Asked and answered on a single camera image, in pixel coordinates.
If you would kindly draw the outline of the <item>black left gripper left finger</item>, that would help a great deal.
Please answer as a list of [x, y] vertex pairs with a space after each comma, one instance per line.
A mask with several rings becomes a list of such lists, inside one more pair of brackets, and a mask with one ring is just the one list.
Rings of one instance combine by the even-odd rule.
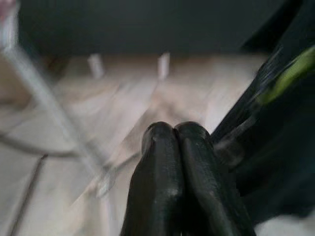
[[180, 236], [184, 175], [173, 127], [151, 124], [130, 180], [120, 236]]

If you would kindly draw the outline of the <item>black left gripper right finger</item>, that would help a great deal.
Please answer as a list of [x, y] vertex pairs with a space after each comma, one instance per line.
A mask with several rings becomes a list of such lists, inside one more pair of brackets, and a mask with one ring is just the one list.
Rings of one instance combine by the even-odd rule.
[[216, 156], [208, 131], [195, 122], [175, 127], [187, 187], [189, 236], [256, 236], [228, 169]]

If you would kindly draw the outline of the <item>black t-shirt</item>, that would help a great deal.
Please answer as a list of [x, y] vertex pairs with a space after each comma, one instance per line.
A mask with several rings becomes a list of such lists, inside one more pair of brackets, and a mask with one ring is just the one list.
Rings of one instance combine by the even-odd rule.
[[211, 134], [254, 224], [315, 209], [315, 72], [261, 105], [258, 95], [315, 45], [315, 0], [303, 0], [254, 80]]

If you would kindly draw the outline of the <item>green plastic clothes hanger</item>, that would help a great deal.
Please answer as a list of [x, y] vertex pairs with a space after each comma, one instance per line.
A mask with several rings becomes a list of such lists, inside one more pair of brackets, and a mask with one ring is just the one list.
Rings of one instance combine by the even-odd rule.
[[274, 101], [309, 72], [315, 72], [315, 45], [297, 56], [283, 72], [276, 76], [275, 82], [257, 96], [256, 101], [261, 105]]

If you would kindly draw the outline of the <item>marble top folding table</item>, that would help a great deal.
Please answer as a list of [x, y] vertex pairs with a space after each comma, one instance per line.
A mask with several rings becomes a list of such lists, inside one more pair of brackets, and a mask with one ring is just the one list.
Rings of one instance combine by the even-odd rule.
[[32, 146], [25, 142], [19, 141], [17, 139], [6, 136], [0, 133], [0, 143], [8, 146], [12, 149], [33, 154], [33, 155], [48, 155], [54, 158], [79, 158], [80, 155], [75, 151], [55, 151], [55, 150], [45, 150], [39, 147]]

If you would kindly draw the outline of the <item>silver metal clothes rack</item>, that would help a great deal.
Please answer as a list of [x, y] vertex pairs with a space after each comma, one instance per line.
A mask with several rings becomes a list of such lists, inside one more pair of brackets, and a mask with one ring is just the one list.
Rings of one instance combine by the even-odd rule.
[[84, 131], [62, 106], [46, 82], [44, 73], [19, 45], [19, 6], [16, 0], [0, 0], [0, 54], [14, 69], [31, 95], [52, 115], [65, 136], [75, 143], [82, 162], [95, 175], [98, 194], [104, 196], [114, 185], [116, 169], [112, 165], [104, 164], [99, 149], [88, 142]]

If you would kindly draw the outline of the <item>black TV cabinet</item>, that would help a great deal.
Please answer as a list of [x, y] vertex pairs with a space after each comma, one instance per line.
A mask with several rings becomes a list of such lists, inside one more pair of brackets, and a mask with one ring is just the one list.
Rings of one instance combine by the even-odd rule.
[[45, 57], [266, 52], [303, 0], [17, 0], [23, 46]]

